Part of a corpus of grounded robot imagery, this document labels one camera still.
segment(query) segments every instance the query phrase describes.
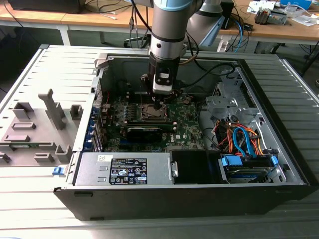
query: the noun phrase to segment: white sticker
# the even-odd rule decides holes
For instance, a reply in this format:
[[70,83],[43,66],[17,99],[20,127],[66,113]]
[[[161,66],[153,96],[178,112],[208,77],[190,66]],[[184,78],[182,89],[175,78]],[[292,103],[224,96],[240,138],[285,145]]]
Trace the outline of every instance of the white sticker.
[[98,162],[111,162],[113,155],[98,155]]

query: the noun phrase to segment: white label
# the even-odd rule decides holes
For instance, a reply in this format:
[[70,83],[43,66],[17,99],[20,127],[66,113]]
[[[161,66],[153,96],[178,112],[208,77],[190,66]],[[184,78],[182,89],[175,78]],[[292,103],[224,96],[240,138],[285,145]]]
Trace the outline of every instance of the white label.
[[113,155],[98,155],[98,162],[111,162]]
[[28,145],[12,145],[12,148],[30,148]]
[[167,73],[160,73],[160,74],[159,74],[159,77],[167,79],[167,78],[169,77],[169,74],[167,74]]

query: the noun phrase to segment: table leg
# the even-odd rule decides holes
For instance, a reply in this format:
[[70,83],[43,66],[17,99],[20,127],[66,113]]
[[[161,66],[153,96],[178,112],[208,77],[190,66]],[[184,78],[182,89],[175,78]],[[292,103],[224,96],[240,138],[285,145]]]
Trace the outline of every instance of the table leg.
[[100,31],[100,42],[105,43],[104,32]]
[[70,46],[70,39],[69,39],[69,34],[68,34],[68,26],[67,25],[58,25],[57,27],[60,31],[61,37],[62,37],[62,41],[63,41],[63,45],[65,46]]
[[228,42],[231,40],[232,35],[221,35],[220,42],[217,48],[218,52],[225,52]]

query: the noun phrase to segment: metal bracket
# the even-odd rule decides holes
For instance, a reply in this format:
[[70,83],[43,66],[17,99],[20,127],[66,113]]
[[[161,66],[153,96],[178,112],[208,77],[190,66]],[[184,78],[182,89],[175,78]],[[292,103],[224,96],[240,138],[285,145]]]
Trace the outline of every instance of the metal bracket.
[[108,65],[108,54],[107,53],[98,53],[94,59],[95,69],[101,69]]

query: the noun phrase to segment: power supply label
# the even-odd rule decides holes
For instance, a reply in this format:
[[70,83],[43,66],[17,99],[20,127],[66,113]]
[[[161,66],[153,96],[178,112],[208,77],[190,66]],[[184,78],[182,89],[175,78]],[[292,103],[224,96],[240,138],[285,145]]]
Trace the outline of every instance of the power supply label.
[[112,158],[109,182],[111,185],[147,184],[146,158]]

